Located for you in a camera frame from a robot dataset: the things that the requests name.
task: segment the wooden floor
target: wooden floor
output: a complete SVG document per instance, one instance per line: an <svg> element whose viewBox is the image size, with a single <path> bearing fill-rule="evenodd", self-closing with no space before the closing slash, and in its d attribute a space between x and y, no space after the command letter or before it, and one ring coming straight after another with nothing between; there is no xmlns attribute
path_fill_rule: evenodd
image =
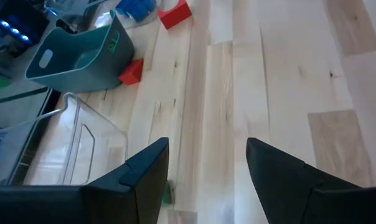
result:
<svg viewBox="0 0 376 224"><path fill-rule="evenodd" d="M80 95L128 132L128 157L169 137L174 204L158 223L267 223L248 137L376 186L376 0L187 2L169 31L128 30L140 84Z"/></svg>

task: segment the gray storage bin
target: gray storage bin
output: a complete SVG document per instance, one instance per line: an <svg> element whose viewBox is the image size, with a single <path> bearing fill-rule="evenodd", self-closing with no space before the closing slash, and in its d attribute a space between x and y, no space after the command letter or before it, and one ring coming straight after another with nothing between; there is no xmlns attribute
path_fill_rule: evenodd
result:
<svg viewBox="0 0 376 224"><path fill-rule="evenodd" d="M111 11L110 25L80 34L54 29L43 41L25 78L61 92L115 88L134 55L134 46Z"/></svg>

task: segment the toy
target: toy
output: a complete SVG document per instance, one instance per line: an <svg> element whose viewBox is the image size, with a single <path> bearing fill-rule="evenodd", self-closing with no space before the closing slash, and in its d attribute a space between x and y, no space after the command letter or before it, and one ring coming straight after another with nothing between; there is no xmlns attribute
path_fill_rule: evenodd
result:
<svg viewBox="0 0 376 224"><path fill-rule="evenodd" d="M157 14L167 30L192 15L186 0L179 0L171 10L167 12L159 10Z"/></svg>
<svg viewBox="0 0 376 224"><path fill-rule="evenodd" d="M144 59L133 60L119 75L120 81L126 85L132 85L140 81L143 73Z"/></svg>

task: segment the red block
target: red block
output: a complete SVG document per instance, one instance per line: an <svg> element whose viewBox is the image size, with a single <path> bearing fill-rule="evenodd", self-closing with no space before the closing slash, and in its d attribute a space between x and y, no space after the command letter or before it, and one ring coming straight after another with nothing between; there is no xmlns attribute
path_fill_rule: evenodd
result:
<svg viewBox="0 0 376 224"><path fill-rule="evenodd" d="M159 10L157 14L167 30L192 15L186 0L179 0L171 10L167 12Z"/></svg>
<svg viewBox="0 0 376 224"><path fill-rule="evenodd" d="M126 85L137 83L143 74L144 59L133 60L127 68L119 75L120 81Z"/></svg>

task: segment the red toy block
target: red toy block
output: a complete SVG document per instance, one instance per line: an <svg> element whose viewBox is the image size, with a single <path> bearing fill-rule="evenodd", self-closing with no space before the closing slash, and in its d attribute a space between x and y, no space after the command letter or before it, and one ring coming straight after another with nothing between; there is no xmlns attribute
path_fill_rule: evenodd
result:
<svg viewBox="0 0 376 224"><path fill-rule="evenodd" d="M133 60L127 68L119 75L120 81L126 85L132 85L141 80L143 74L144 59Z"/></svg>
<svg viewBox="0 0 376 224"><path fill-rule="evenodd" d="M159 10L157 14L167 30L192 15L186 0L179 0L171 10L167 12Z"/></svg>

